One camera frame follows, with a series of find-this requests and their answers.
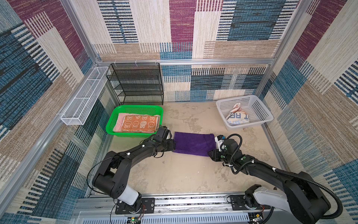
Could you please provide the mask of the purple towel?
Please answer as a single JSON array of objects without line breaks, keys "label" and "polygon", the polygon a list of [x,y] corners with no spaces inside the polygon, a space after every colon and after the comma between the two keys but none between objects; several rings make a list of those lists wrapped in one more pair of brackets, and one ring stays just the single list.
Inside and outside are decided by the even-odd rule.
[{"label": "purple towel", "polygon": [[208,157],[208,152],[217,148],[213,134],[176,132],[174,143],[173,152],[186,155]]}]

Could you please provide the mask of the white printed towel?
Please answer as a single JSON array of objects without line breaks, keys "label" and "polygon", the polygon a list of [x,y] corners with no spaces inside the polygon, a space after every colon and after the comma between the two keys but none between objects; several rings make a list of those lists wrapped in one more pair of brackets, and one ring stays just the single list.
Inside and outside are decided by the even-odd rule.
[{"label": "white printed towel", "polygon": [[226,116],[226,122],[230,126],[243,125],[250,122],[249,115],[242,110],[241,104],[237,103]]}]

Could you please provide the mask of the pink towel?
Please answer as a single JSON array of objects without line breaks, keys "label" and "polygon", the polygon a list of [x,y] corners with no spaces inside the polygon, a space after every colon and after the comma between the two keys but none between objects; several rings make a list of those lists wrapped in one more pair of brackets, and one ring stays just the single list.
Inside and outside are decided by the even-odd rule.
[{"label": "pink towel", "polygon": [[117,118],[116,124],[115,124],[115,126],[113,128],[113,132],[115,132],[115,133],[121,132],[121,128],[122,128],[122,125],[123,125],[123,122],[124,122],[124,119],[125,119],[126,115],[127,115],[126,113],[119,113],[118,114],[118,118]]}]

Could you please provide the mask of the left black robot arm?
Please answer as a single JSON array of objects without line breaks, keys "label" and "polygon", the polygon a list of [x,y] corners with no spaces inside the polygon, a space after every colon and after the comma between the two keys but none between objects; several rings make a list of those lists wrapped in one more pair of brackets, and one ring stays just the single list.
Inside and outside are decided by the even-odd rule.
[{"label": "left black robot arm", "polygon": [[143,208],[142,195],[128,185],[131,169],[144,159],[160,158],[158,154],[172,150],[174,141],[171,131],[165,126],[159,127],[155,134],[132,149],[120,153],[108,152],[92,177],[92,186],[137,211]]}]

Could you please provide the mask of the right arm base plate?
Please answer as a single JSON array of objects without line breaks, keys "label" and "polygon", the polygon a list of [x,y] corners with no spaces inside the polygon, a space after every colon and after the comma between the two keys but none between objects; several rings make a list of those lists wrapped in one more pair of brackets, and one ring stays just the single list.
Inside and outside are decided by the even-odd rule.
[{"label": "right arm base plate", "polygon": [[259,204],[253,196],[229,195],[226,201],[231,204],[233,211],[270,210],[271,206]]}]

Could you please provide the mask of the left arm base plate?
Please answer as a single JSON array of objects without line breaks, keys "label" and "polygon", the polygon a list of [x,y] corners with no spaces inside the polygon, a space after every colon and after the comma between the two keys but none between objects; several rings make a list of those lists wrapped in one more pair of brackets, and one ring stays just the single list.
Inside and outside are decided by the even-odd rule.
[{"label": "left arm base plate", "polygon": [[153,197],[139,197],[133,205],[129,205],[124,201],[120,201],[116,205],[116,215],[126,214],[152,214],[154,213],[155,198]]}]

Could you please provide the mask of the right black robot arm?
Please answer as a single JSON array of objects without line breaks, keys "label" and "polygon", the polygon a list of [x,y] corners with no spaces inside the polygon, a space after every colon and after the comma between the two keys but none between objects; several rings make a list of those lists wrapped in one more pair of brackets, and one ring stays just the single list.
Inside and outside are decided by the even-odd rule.
[{"label": "right black robot arm", "polygon": [[268,165],[251,155],[244,155],[240,145],[233,139],[225,139],[217,148],[208,152],[209,157],[231,168],[233,174],[244,173],[257,177],[276,187],[267,189],[255,184],[245,191],[244,196],[231,196],[233,208],[240,205],[247,209],[264,206],[278,208],[291,213],[303,224],[314,224],[320,219],[329,219],[327,212],[331,204],[323,194],[324,188],[305,172],[287,172]]}]

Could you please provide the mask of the orange patterned towel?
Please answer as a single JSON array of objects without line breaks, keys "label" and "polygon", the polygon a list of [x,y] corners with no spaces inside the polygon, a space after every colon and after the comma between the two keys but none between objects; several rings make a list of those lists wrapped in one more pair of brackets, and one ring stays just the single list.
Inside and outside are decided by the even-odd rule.
[{"label": "orange patterned towel", "polygon": [[155,133],[160,125],[160,115],[130,114],[125,116],[121,133]]}]

